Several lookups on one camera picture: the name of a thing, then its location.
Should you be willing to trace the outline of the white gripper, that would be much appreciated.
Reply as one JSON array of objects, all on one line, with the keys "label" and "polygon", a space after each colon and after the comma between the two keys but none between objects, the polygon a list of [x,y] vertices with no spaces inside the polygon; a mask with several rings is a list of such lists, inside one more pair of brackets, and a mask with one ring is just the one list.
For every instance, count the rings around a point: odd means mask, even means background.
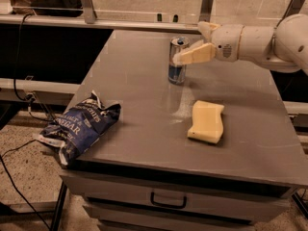
[{"label": "white gripper", "polygon": [[197,29],[211,43],[195,43],[176,53],[172,60],[175,65],[206,63],[216,57],[219,61],[235,62],[238,59],[242,24],[227,24],[199,21]]}]

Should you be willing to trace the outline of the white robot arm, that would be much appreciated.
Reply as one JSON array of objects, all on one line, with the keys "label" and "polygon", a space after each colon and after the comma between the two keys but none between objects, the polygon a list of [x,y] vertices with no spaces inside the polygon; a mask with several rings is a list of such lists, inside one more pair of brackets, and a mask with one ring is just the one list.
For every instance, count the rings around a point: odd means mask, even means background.
[{"label": "white robot arm", "polygon": [[199,40],[172,58],[176,65],[238,60],[252,62],[262,68],[308,74],[308,15],[293,14],[276,27],[219,25],[199,22]]}]

